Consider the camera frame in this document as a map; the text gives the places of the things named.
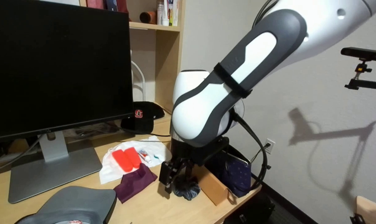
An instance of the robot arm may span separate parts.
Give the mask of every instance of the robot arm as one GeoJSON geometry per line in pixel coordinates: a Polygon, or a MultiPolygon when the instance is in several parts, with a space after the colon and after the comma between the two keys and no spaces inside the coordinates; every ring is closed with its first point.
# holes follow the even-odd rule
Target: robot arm
{"type": "Polygon", "coordinates": [[[212,72],[182,71],[173,139],[205,147],[226,133],[229,111],[267,75],[332,47],[376,12],[376,0],[281,0],[212,72]]]}

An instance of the white wall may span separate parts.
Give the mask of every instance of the white wall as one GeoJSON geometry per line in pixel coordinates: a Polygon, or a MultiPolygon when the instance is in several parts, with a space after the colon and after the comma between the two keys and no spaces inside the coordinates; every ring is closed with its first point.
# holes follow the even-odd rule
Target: white wall
{"type": "MultiPolygon", "coordinates": [[[[211,71],[251,28],[261,2],[187,1],[182,68],[211,71]]],[[[376,89],[344,87],[359,62],[340,55],[347,46],[376,50],[376,16],[322,55],[266,77],[244,101],[254,131],[277,142],[266,182],[328,224],[350,223],[355,195],[376,201],[376,89]]],[[[376,81],[376,62],[370,66],[364,78],[376,81]]],[[[254,155],[241,127],[228,136],[254,155]]]]}

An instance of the desk surface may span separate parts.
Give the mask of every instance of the desk surface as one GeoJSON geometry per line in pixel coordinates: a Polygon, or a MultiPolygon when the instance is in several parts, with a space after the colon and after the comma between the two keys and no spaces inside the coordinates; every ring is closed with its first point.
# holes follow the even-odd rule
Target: desk surface
{"type": "MultiPolygon", "coordinates": [[[[156,133],[167,132],[168,127],[165,124],[155,126],[156,133]]],[[[136,136],[131,139],[147,138],[149,136],[136,136]]],[[[161,138],[162,142],[168,143],[170,138],[161,138]]],[[[99,158],[102,159],[104,154],[114,145],[120,142],[115,140],[114,143],[107,143],[100,147],[96,147],[99,158]]],[[[152,172],[156,175],[160,175],[160,167],[152,168],[152,172]]],[[[36,213],[40,206],[51,198],[56,192],[68,187],[68,185],[83,185],[86,188],[98,188],[98,189],[114,189],[120,180],[115,180],[107,184],[100,184],[99,173],[91,174],[86,178],[75,180],[68,185],[59,187],[32,199],[24,200],[18,204],[10,204],[8,201],[9,193],[9,180],[10,172],[0,174],[0,223],[15,223],[18,219],[36,213]]],[[[256,195],[259,189],[251,192],[248,195],[239,198],[237,204],[231,204],[228,200],[224,200],[220,205],[215,205],[207,195],[201,192],[197,198],[188,201],[183,198],[178,198],[175,194],[171,194],[171,198],[167,199],[162,196],[159,190],[162,189],[162,184],[154,182],[145,190],[135,195],[132,199],[127,200],[125,204],[117,201],[115,211],[111,216],[111,224],[142,224],[142,223],[217,223],[236,210],[239,205],[247,201],[249,198],[256,195]]]]}

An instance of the monitor screen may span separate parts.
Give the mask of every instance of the monitor screen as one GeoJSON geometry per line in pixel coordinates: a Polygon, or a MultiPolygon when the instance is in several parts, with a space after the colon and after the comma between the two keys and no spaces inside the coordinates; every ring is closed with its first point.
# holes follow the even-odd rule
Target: monitor screen
{"type": "Polygon", "coordinates": [[[0,0],[0,139],[131,112],[129,17],[0,0]]]}

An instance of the wooden shelf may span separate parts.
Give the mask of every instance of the wooden shelf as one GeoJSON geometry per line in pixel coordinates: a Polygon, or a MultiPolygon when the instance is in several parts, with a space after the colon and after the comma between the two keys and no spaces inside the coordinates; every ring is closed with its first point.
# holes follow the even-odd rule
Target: wooden shelf
{"type": "Polygon", "coordinates": [[[155,24],[142,24],[142,22],[136,22],[131,21],[130,22],[130,28],[132,30],[161,30],[161,31],[171,31],[171,32],[180,32],[178,26],[160,26],[155,24]]]}

